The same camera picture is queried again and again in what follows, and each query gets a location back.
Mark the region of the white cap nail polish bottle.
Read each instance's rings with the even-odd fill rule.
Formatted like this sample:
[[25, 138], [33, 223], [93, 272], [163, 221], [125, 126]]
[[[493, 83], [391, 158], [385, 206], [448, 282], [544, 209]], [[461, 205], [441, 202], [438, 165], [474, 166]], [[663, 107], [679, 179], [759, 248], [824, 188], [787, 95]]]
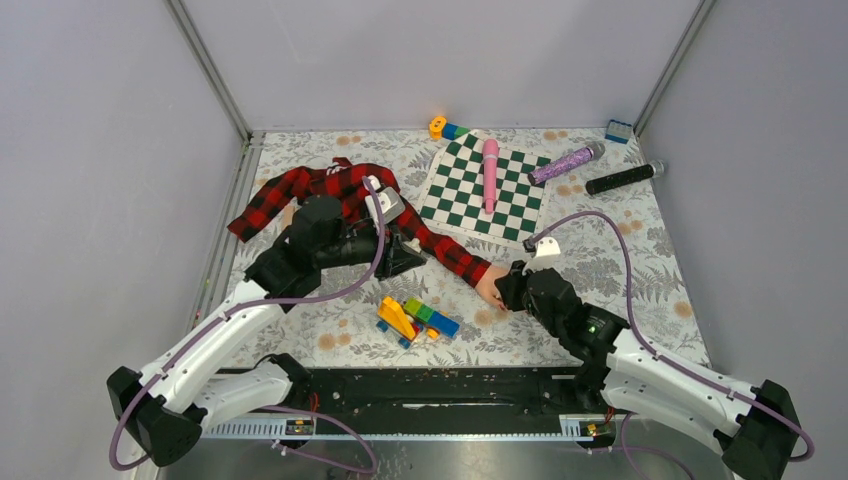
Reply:
[[416, 253], [418, 253], [418, 254], [421, 254], [421, 253], [422, 253], [422, 248], [421, 248], [421, 246], [420, 246], [420, 242], [419, 242], [419, 240], [418, 240], [418, 239], [413, 239], [413, 240], [411, 240], [411, 241], [407, 241], [407, 242], [405, 243], [405, 245], [406, 245], [409, 249], [411, 249], [412, 251], [414, 251], [414, 252], [416, 252]]

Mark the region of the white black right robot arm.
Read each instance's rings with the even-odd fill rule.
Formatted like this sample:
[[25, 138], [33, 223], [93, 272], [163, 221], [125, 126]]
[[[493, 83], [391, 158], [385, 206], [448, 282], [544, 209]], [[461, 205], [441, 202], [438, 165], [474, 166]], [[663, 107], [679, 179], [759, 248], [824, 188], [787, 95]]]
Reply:
[[581, 361], [573, 396], [583, 410], [608, 405], [639, 414], [705, 445], [741, 479], [782, 478], [800, 438], [783, 386], [755, 386], [639, 338], [631, 323], [582, 301], [551, 268], [531, 271], [516, 261], [495, 285], [508, 309], [532, 315]]

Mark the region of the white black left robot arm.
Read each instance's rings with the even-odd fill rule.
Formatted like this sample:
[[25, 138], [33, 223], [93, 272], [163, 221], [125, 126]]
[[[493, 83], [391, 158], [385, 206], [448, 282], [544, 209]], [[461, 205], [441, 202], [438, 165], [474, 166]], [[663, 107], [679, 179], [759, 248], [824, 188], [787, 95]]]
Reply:
[[107, 380], [118, 421], [110, 461], [129, 470], [146, 461], [167, 466], [185, 456], [209, 430], [257, 409], [304, 407], [310, 376], [290, 355], [275, 354], [251, 370], [213, 380], [242, 345], [315, 296], [326, 269], [367, 265], [344, 297], [365, 281], [384, 280], [424, 265], [421, 249], [398, 227], [372, 217], [358, 229], [342, 216], [339, 199], [308, 198], [270, 248], [248, 267], [229, 296], [198, 327], [140, 371], [116, 369]]

